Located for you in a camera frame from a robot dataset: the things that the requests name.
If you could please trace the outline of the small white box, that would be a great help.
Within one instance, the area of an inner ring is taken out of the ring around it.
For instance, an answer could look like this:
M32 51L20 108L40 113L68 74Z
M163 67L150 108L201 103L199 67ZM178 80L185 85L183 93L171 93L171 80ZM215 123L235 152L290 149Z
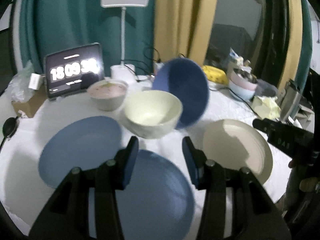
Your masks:
M32 90L39 90L42 85L42 75L31 73L28 88Z

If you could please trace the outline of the teal curtain left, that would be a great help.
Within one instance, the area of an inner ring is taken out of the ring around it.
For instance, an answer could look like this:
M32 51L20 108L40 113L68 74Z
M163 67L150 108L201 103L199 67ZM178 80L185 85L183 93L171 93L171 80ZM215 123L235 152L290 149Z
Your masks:
M119 8L103 8L100 0L14 0L10 27L12 59L17 70L31 62L43 73L44 57L55 52L99 43L105 74L121 62L138 74L152 72L155 0L146 8L128 8L125 44L121 44Z

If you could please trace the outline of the light blue plate front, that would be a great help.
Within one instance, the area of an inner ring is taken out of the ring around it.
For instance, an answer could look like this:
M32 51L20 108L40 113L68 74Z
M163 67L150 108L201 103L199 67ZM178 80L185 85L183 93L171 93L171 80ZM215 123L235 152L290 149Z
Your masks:
M116 191L125 239L184 239L194 215L191 187L180 169L139 150L129 185Z

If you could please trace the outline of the yellow wipes packet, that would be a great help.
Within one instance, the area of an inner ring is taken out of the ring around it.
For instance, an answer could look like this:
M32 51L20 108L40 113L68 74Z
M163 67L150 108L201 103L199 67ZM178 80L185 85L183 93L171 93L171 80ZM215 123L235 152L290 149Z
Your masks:
M221 85L228 84L227 75L223 70L213 66L208 66L208 65L202 66L202 70L209 81L212 81L214 83L218 83Z

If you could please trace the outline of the cream bowl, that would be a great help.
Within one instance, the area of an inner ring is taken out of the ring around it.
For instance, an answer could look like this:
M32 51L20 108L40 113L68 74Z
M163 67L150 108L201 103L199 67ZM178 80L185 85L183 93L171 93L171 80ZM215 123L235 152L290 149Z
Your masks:
M129 95L124 103L126 127L144 139L159 139L176 128L181 101L165 91L146 90Z

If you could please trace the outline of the yellow curtain left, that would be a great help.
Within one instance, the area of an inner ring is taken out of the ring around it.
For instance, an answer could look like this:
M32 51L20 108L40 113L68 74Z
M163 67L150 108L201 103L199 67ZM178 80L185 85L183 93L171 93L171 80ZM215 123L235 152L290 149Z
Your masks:
M168 61L182 54L203 65L217 0L155 0L154 48Z

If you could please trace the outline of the white textured tablecloth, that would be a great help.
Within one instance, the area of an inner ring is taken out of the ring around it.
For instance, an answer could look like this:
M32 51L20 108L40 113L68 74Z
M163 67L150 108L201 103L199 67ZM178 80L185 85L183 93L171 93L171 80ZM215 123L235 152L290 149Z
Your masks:
M1 96L1 140L2 126L15 112L6 94ZM121 144L127 145L133 135L125 126L122 108L115 112L100 111L86 93L75 94L56 101L46 100L31 119L20 119L14 136L8 140L1 151L1 201L9 211L18 217L18 228L28 234L30 226L51 196L53 189L48 187L38 173L38 161L45 144L62 128L90 116L106 115L122 125ZM205 126L220 119L235 119L252 126L255 119L246 104L236 101L227 89L210 91L210 100L201 120L194 126L174 130L161 139L140 138L140 148L155 152L173 162L189 180L196 201L195 215L185 239L195 239L200 225L204 191L197 191L190 182L187 166L181 150L181 141L191 137L196 148L202 150L202 138ZM266 191L274 202L285 193L291 169L291 158L270 145L273 167Z

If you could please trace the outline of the steel thermos flask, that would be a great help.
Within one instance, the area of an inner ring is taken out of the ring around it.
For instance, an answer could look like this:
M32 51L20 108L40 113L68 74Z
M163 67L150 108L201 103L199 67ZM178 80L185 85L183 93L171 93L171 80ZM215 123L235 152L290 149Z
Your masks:
M289 80L279 99L280 121L286 122L296 110L301 98L301 89L296 85L295 81Z

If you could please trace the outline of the light blue plate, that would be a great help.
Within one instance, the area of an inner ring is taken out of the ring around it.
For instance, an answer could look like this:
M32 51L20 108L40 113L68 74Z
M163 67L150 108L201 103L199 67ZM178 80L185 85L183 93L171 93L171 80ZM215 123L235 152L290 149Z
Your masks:
M125 239L184 239L194 215L191 187L180 169L139 150L129 185L116 191Z
M45 145L39 158L39 175L49 187L56 188L72 168L89 170L112 159L120 149L121 138L120 125L110 117L76 121Z

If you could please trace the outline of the grey folded cloth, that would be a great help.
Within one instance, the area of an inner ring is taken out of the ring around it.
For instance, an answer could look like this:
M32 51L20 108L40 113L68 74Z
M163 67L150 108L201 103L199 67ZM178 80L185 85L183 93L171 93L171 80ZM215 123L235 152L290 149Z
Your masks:
M277 97L278 93L278 89L274 85L262 79L257 79L257 87L254 94L255 96L266 96L273 98Z

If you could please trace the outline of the cream plate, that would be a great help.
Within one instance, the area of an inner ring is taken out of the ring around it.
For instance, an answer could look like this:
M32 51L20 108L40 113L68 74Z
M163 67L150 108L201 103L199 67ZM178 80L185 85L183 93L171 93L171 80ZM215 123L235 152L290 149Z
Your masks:
M203 135L203 152L224 168L248 167L264 184L269 179L273 157L263 136L248 124L232 119L211 122Z

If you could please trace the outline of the pink strawberry bowl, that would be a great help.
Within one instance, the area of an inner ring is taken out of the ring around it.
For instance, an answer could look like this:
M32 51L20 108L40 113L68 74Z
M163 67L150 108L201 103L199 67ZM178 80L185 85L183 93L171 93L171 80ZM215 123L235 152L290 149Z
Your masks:
M88 87L87 93L99 110L112 112L124 102L128 87L125 81L106 78Z

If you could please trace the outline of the pink steel-lined bowl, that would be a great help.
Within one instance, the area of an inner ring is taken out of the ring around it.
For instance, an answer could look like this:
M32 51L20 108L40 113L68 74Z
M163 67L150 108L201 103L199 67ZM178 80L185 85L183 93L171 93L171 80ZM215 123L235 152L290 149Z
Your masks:
M243 89L252 91L256 90L258 85L257 78L241 68L234 68L230 74L229 80Z

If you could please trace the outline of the large dark blue bowl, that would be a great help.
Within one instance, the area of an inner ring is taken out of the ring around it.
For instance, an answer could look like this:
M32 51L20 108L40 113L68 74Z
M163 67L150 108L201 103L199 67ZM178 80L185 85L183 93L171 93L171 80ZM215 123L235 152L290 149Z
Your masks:
M183 111L177 129L198 122L209 102L207 78L201 67L188 58L175 58L163 64L152 83L153 90L162 90L176 96Z

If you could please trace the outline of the teal curtain right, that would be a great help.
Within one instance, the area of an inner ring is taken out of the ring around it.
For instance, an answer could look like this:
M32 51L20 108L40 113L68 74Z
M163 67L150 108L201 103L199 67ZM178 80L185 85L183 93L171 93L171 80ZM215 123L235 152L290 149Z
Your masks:
M312 26L307 0L301 0L301 4L303 20L302 47L295 82L300 89L300 97L302 98L312 57Z

